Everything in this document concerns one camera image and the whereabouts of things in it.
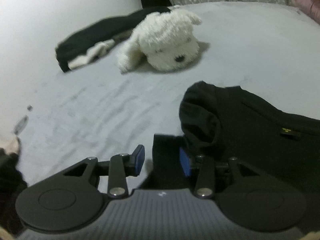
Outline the black t-shirt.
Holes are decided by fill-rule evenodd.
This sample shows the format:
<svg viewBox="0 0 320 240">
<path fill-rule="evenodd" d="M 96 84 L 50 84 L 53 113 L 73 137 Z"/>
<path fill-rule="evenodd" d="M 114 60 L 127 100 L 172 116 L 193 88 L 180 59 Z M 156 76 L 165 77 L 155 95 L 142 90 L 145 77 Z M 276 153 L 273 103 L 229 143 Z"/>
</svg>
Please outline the black t-shirt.
<svg viewBox="0 0 320 240">
<path fill-rule="evenodd" d="M 188 186 L 179 151 L 237 157 L 304 193 L 319 193 L 319 121 L 282 112 L 241 87 L 203 81 L 190 86 L 180 104 L 182 137 L 156 135 L 153 170 L 144 189 Z"/>
</svg>

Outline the white cloth by black garment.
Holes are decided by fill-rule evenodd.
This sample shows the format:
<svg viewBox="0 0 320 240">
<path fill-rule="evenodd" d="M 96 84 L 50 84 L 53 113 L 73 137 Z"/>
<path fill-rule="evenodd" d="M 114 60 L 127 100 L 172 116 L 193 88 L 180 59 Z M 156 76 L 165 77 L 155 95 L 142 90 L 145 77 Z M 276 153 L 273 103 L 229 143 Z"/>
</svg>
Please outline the white cloth by black garment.
<svg viewBox="0 0 320 240">
<path fill-rule="evenodd" d="M 72 61 L 68 62 L 68 68 L 74 70 L 82 66 L 88 65 L 95 60 L 104 57 L 116 45 L 114 39 L 96 43 L 93 47 L 89 48 L 84 55 L 77 56 Z"/>
</svg>

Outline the white plush dog toy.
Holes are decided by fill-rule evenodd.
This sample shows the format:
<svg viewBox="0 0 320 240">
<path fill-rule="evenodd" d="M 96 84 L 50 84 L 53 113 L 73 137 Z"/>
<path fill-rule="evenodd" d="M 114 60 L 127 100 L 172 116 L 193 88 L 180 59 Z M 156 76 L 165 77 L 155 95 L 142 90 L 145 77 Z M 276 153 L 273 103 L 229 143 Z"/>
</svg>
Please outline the white plush dog toy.
<svg viewBox="0 0 320 240">
<path fill-rule="evenodd" d="M 134 70 L 143 58 L 158 72 L 186 67 L 198 56 L 200 46 L 193 31 L 201 23 L 199 16 L 183 9 L 148 14 L 118 51 L 120 72 Z"/>
</svg>

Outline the black garment on bed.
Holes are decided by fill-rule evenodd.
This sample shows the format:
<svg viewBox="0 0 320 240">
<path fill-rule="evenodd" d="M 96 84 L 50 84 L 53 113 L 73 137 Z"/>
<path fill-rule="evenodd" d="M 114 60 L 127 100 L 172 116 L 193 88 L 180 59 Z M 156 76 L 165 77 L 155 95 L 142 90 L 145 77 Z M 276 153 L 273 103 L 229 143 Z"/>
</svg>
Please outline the black garment on bed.
<svg viewBox="0 0 320 240">
<path fill-rule="evenodd" d="M 55 48 L 56 60 L 59 67 L 64 73 L 70 72 L 68 62 L 77 56 L 84 55 L 96 43 L 110 39 L 114 39 L 118 43 L 120 40 L 129 37 L 132 29 L 142 22 L 148 14 L 169 11 L 169 7 L 166 6 L 149 7 L 124 16 L 103 18 L 92 25 L 72 33 L 58 43 Z"/>
</svg>

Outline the folded pink quilt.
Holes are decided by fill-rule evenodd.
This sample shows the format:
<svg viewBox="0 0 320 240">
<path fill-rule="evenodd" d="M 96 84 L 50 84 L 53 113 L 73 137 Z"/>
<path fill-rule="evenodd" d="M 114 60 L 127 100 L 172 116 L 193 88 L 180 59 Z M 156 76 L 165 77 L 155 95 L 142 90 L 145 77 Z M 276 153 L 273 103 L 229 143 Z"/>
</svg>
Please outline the folded pink quilt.
<svg viewBox="0 0 320 240">
<path fill-rule="evenodd" d="M 319 0 L 291 0 L 291 2 L 294 7 L 319 24 Z"/>
</svg>

